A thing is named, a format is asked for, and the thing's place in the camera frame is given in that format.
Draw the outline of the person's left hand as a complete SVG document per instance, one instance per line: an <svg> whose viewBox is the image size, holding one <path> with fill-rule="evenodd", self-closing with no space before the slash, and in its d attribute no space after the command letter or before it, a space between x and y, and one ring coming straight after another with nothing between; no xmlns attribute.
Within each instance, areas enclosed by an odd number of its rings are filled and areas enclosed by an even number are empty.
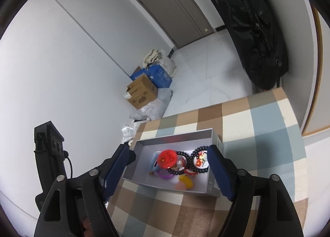
<svg viewBox="0 0 330 237"><path fill-rule="evenodd" d="M84 227L84 237L94 237L93 230L91 228L90 221L88 219L85 219L83 221L83 227Z"/></svg>

